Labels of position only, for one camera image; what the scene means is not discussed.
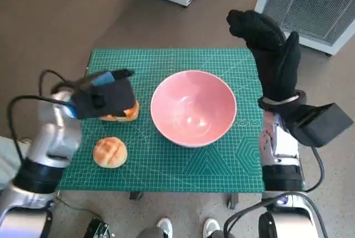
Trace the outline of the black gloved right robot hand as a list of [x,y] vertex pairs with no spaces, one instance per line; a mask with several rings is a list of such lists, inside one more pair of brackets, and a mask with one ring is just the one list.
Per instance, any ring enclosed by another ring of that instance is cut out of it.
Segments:
[[275,102],[295,96],[301,59],[298,33],[286,37],[276,22],[253,10],[232,9],[226,20],[230,33],[252,52],[263,96]]

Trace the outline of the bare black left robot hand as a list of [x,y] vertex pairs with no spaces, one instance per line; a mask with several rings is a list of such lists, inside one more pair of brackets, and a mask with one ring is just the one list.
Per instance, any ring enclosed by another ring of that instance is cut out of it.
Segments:
[[106,72],[96,73],[92,80],[92,85],[95,87],[114,83],[117,80],[131,77],[134,74],[132,69],[119,69]]

